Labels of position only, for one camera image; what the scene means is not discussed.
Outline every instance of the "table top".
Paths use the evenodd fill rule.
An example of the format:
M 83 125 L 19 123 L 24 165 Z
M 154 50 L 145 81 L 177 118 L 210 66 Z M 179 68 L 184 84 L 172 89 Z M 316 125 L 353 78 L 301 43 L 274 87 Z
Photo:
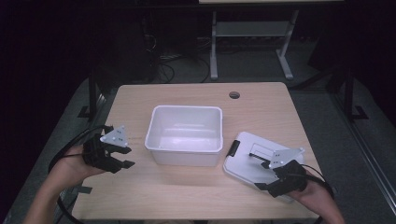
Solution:
M 344 0 L 199 0 L 202 4 L 231 4 L 231 3 L 315 3 L 315 2 L 344 2 Z
M 229 93 L 237 91 L 238 99 Z M 212 105 L 223 112 L 223 150 L 215 167 L 157 164 L 145 148 L 157 105 Z M 106 125 L 125 125 L 132 152 L 112 156 L 136 164 L 116 174 L 86 179 L 91 194 L 79 194 L 79 219 L 268 219 L 317 217 L 297 202 L 285 203 L 223 171 L 235 137 L 249 132 L 285 147 L 305 149 L 305 163 L 318 162 L 283 83 L 133 85 L 119 88 Z

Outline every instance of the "dark background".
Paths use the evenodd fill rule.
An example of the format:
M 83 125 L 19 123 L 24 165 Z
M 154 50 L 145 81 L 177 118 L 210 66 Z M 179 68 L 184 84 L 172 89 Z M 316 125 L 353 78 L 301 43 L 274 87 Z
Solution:
M 146 6 L 148 1 L 134 2 Z M 121 84 L 147 83 L 155 76 L 156 57 L 145 51 L 148 41 L 143 32 L 158 36 L 159 44 L 192 49 L 183 52 L 189 54 L 196 36 L 210 35 L 210 12 L 156 11 L 148 20 L 151 25 L 142 27 L 147 11 L 120 12 L 98 4 L 0 3 L 2 220 L 71 96 L 89 73 L 97 75 L 103 92 Z M 293 38 L 320 37 L 310 65 L 321 70 L 342 63 L 351 68 L 396 124 L 394 11 L 395 3 L 385 0 L 347 1 L 327 13 L 302 10 Z

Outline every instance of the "white box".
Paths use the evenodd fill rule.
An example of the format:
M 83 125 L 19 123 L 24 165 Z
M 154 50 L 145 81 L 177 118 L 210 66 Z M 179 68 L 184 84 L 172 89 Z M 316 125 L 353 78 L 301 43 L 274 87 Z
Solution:
M 158 105 L 145 146 L 159 164 L 216 166 L 223 147 L 222 111 L 215 106 Z

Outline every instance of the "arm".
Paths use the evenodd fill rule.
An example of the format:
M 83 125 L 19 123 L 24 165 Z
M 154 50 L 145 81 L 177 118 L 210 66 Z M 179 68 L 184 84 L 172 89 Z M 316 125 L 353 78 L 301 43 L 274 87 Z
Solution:
M 345 224 L 344 218 L 329 192 L 320 184 L 309 181 L 303 191 L 292 191 L 288 195 L 314 213 L 323 217 L 328 224 Z
M 80 154 L 82 150 L 82 146 L 71 147 L 66 155 Z M 104 172 L 86 165 L 81 156 L 59 160 L 35 195 L 23 223 L 52 223 L 56 202 L 64 189 L 74 187 L 89 176 Z

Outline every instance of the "white bracket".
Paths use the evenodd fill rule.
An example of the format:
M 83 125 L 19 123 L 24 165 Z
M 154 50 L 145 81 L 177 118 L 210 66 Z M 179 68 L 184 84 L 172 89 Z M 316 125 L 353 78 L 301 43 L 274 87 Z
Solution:
M 275 169 L 277 167 L 284 166 L 288 162 L 296 159 L 297 156 L 303 154 L 304 152 L 305 150 L 302 147 L 294 149 L 275 150 L 269 167 L 270 169 Z
M 100 138 L 100 141 L 117 147 L 127 147 L 128 142 L 125 136 L 125 126 L 120 126 L 110 133 L 105 134 Z

